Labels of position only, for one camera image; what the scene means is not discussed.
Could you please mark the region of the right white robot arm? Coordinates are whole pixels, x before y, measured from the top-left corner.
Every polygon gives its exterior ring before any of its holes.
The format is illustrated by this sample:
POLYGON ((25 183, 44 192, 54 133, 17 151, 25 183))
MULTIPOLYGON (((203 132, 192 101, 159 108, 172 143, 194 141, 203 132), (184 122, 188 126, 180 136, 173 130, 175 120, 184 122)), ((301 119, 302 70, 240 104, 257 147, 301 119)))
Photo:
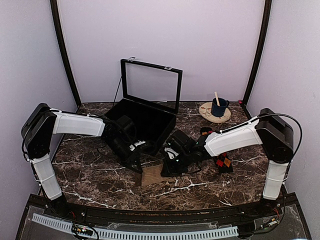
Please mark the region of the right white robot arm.
POLYGON ((164 156, 161 176, 181 176, 188 172, 191 164, 209 159, 216 159, 216 164, 221 164, 223 154, 229 151, 261 145, 269 164, 263 200, 255 205, 255 213, 266 217, 275 208, 274 201, 280 194, 299 149, 294 145, 294 130, 283 120, 284 117, 285 114, 264 108, 250 120, 224 130, 214 131, 210 127, 203 127, 198 140, 176 130, 161 150, 164 156))

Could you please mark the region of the brown ribbed sock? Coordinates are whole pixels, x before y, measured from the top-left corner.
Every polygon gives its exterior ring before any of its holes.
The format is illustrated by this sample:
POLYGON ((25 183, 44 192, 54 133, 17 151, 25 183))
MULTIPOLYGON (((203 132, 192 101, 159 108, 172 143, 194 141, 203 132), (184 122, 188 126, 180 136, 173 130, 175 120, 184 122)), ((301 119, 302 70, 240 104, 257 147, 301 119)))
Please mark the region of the brown ribbed sock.
POLYGON ((135 186, 141 187, 158 184, 161 182, 173 182, 173 177, 161 176, 162 169, 162 163, 154 166, 144 167, 141 174, 135 173, 135 186))

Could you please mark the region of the argyle patterned sock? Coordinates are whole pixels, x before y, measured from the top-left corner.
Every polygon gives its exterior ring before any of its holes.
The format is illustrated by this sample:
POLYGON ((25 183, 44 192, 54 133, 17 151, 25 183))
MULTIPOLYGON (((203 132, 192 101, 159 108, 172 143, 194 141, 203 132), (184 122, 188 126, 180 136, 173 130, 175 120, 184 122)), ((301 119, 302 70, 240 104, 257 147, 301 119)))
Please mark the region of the argyle patterned sock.
MULTIPOLYGON (((211 127, 202 127, 200 129, 201 136, 207 136, 213 132, 214 131, 211 127)), ((214 156, 212 159, 220 174, 233 172, 232 162, 226 152, 221 153, 218 156, 214 156)))

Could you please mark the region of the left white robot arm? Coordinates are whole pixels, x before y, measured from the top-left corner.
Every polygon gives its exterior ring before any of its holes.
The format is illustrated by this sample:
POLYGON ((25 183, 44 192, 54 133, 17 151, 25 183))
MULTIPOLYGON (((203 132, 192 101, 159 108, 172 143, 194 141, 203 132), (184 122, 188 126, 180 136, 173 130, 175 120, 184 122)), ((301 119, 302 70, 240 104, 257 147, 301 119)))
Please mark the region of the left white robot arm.
POLYGON ((153 153, 157 145, 136 137, 136 127, 126 115, 118 120, 105 116, 83 115, 50 108, 40 103, 21 129, 22 153, 31 164, 35 180, 48 198, 48 206, 60 218, 67 218, 71 208, 56 178, 50 158, 50 145, 55 134, 101 137, 122 166, 138 174, 143 172, 140 154, 153 153))

